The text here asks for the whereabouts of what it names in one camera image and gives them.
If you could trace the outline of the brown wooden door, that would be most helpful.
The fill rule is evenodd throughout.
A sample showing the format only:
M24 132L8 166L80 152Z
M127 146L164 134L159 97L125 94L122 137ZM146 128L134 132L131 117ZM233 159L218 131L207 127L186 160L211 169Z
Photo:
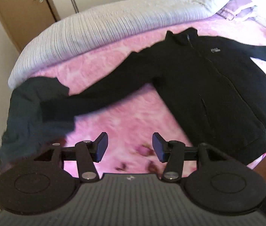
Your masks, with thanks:
M51 5L52 0L0 0L0 21L19 52L59 20Z

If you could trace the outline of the lilac pillow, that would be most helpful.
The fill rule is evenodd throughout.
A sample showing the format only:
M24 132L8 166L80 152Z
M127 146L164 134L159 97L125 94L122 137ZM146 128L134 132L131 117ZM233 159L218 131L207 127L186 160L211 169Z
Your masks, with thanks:
M230 0L217 15L228 21L246 21L257 16L256 4L252 0Z

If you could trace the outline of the dark grey garment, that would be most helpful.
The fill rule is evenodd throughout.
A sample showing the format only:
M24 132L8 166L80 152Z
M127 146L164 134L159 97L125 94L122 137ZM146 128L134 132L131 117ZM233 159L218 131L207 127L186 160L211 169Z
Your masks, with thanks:
M40 103L66 97L69 88L57 78L29 78L12 92L0 162L13 163L38 153L47 143L75 129L73 119L44 122Z

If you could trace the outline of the white ribbed bedspread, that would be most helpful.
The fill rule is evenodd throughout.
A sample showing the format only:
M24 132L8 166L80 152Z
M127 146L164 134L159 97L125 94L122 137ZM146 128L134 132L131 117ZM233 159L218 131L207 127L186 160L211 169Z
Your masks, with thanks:
M8 87L15 89L42 68L126 37L208 18L228 1L125 0L71 15L26 45L11 71Z

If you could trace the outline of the black zip jacket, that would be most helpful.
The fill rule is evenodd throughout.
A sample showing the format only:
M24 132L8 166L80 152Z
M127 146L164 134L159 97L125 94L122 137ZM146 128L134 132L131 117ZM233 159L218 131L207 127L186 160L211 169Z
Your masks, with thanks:
M266 152L266 46L199 36L188 28L140 52L80 94L42 102L43 119L67 120L152 84L194 145L249 164Z

